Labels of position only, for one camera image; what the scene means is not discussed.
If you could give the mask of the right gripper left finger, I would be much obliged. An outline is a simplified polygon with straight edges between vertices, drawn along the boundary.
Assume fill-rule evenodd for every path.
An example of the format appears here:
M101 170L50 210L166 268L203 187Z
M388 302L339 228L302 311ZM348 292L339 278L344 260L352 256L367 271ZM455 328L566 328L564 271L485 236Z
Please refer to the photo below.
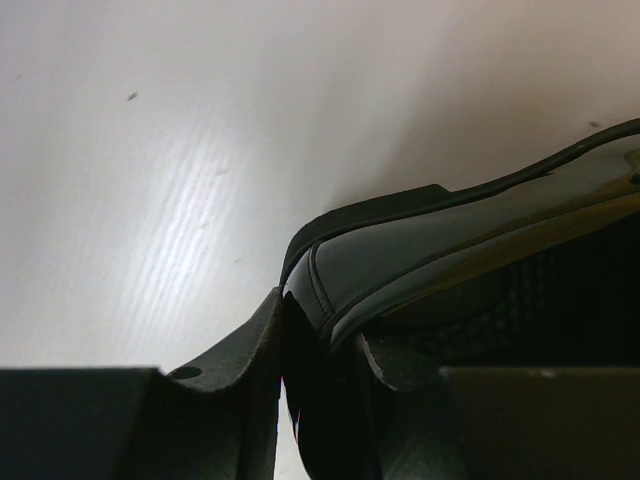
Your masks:
M5 479L269 479L282 296L212 348L154 367L5 369Z

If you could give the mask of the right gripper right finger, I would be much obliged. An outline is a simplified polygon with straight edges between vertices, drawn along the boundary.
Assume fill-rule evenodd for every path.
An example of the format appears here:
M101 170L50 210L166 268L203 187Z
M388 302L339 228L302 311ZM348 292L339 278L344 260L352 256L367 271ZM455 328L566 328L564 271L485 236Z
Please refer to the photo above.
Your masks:
M635 479L639 372L439 366L359 335L378 479Z

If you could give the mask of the black patent loafer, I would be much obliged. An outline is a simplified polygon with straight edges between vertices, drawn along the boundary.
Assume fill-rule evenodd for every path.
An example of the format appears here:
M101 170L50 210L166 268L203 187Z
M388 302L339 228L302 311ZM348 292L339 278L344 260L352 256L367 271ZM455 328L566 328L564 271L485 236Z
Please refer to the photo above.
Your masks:
M639 123L475 187L322 215L291 240L280 286L283 380L313 479L378 479L359 335L439 366L639 372Z

